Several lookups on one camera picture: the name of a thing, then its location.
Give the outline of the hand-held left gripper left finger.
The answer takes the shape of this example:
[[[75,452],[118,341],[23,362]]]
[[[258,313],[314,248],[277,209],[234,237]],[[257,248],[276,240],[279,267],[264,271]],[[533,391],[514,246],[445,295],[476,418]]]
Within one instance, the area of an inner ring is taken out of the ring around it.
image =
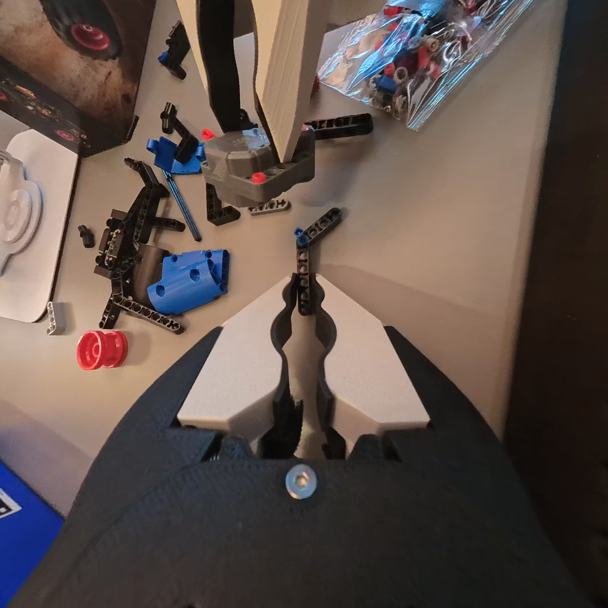
[[[289,386],[297,278],[290,275],[222,324],[178,412],[182,425],[259,440],[265,459],[288,459],[300,441],[303,405]]]

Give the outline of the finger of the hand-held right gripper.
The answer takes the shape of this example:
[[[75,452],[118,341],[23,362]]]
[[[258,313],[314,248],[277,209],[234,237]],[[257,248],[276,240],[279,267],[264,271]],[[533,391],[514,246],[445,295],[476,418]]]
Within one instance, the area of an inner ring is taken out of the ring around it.
[[[280,163],[300,137],[324,35],[354,20],[354,1],[254,1],[254,101]]]
[[[210,108],[222,132],[241,131],[234,1],[177,1]]]

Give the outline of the straight black beam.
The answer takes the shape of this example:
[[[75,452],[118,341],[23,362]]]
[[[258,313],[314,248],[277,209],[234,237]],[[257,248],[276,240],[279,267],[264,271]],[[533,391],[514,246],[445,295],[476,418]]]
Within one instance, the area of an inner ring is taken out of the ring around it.
[[[373,117],[369,113],[316,119],[305,123],[315,133],[316,141],[343,139],[370,134],[374,130]]]

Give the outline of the grey toy motor block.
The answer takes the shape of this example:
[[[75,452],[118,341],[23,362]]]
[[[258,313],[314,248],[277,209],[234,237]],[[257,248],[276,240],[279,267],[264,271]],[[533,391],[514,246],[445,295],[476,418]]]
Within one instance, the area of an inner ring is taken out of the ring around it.
[[[219,200],[237,208],[279,197],[315,175],[315,132],[302,127],[291,161],[280,163],[262,128],[226,133],[204,143],[201,171]]]

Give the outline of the black bent beam blue pin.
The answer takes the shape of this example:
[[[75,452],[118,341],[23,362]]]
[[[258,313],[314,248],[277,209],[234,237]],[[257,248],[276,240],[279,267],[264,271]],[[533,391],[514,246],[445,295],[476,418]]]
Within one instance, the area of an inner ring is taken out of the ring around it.
[[[329,234],[341,220],[342,210],[333,207],[308,228],[298,227],[294,231],[298,310],[302,316],[308,316],[311,312],[309,251],[312,245]]]

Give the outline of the grey desk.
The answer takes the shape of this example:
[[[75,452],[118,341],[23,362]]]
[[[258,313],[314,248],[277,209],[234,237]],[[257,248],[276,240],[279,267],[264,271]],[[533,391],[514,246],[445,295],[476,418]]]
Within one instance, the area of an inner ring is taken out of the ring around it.
[[[98,328],[110,283],[94,274],[95,252],[77,226],[99,239],[110,210],[133,202],[141,180],[124,157],[148,159],[165,102],[190,130],[218,132],[192,55],[184,81],[157,62],[179,11],[156,2],[133,138],[80,165],[54,293],[66,331],[47,336],[47,321],[1,319],[1,460],[66,514],[134,401],[209,330],[292,273],[294,229],[331,207],[343,221],[315,247],[315,271],[397,328],[502,435],[566,7],[533,1],[419,131],[374,112],[371,135],[320,142],[315,179],[285,195],[288,212],[243,212],[215,227],[201,176],[180,178],[202,247],[231,253],[227,294],[184,315],[180,336],[121,315],[123,366],[83,371],[77,342]]]

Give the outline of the black connector with blue pin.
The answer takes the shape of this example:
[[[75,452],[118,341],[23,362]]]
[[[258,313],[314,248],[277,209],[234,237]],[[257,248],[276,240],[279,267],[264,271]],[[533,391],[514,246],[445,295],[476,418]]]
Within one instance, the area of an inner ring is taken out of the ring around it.
[[[190,50],[190,43],[187,37],[186,28],[182,21],[178,21],[165,40],[167,50],[158,56],[158,62],[167,69],[172,76],[179,80],[186,78],[186,71],[182,62]]]

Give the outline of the blue curved toy panel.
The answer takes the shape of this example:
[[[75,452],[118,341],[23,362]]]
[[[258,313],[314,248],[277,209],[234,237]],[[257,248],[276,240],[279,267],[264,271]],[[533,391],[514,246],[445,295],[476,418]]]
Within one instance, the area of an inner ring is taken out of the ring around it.
[[[227,275],[212,260],[193,264],[148,286],[152,307],[163,315],[179,315],[210,303],[227,292]]]
[[[227,284],[229,281],[231,255],[227,249],[194,250],[182,254],[166,256],[162,261],[162,279],[168,280],[177,273],[191,266],[207,267],[210,264],[211,273],[216,282]]]

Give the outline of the black crank connector piece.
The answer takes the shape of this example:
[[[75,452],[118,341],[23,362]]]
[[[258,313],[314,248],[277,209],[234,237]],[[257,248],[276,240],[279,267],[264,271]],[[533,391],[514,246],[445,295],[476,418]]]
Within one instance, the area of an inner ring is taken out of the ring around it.
[[[171,102],[166,102],[161,112],[161,128],[164,134],[177,132],[180,142],[174,152],[174,159],[181,164],[186,164],[197,153],[200,145],[198,139],[182,124],[177,116],[177,108]]]

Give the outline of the clear bag of small parts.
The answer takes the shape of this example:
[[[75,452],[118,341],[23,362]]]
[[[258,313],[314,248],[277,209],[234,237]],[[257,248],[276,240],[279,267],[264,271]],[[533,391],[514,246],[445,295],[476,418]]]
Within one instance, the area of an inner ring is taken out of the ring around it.
[[[418,131],[531,1],[387,1],[356,21],[319,80]]]

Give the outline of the black curved toy shell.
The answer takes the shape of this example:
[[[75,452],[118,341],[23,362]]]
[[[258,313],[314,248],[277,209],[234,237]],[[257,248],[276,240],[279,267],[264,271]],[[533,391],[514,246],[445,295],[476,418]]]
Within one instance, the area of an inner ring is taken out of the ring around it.
[[[156,246],[141,244],[139,247],[141,261],[134,268],[133,299],[150,306],[148,286],[157,283],[162,277],[162,263],[169,251]]]

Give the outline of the small thin grey beam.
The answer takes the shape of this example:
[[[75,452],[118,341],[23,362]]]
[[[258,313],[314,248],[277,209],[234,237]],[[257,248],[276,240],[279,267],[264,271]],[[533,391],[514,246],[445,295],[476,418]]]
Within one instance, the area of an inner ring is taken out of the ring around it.
[[[254,207],[248,207],[247,211],[252,217],[262,217],[280,212],[286,212],[291,209],[291,202],[286,199],[273,199],[269,202],[259,204]]]

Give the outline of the dark perforated panel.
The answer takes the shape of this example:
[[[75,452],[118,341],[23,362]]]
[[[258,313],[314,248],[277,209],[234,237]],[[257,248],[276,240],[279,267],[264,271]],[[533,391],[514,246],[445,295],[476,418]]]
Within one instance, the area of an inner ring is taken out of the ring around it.
[[[607,1],[568,1],[505,446],[566,567],[607,607]]]

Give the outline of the blue plastic bin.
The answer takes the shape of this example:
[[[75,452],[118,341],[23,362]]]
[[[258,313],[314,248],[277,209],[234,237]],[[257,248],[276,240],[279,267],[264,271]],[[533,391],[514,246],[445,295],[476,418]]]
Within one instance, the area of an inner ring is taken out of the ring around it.
[[[64,518],[1,463],[1,607],[49,550]]]

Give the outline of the black beam frame assembly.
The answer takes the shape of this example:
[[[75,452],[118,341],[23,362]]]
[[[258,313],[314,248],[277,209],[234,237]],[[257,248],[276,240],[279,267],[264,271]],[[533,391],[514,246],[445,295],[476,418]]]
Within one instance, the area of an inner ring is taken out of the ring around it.
[[[157,312],[151,305],[146,306],[133,299],[134,268],[141,261],[139,247],[148,244],[153,231],[183,232],[184,223],[177,219],[158,217],[157,211],[162,199],[169,197],[152,168],[143,161],[125,158],[125,164],[139,174],[143,187],[128,211],[113,209],[106,222],[94,273],[109,279],[110,297],[103,310],[98,327],[112,330],[120,313],[132,315],[163,328],[173,335],[184,331],[182,324],[169,315]]]

